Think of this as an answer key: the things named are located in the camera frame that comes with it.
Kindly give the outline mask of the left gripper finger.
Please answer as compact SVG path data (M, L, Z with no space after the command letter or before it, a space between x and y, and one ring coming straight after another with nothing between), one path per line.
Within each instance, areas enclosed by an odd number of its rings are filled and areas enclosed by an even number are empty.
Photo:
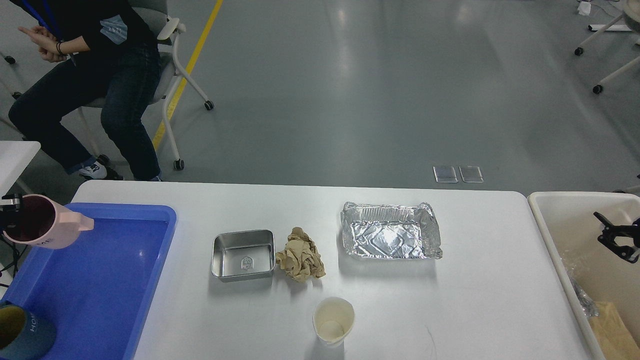
M23 196L20 193L5 194L0 199L0 228L2 231L15 228L21 219Z

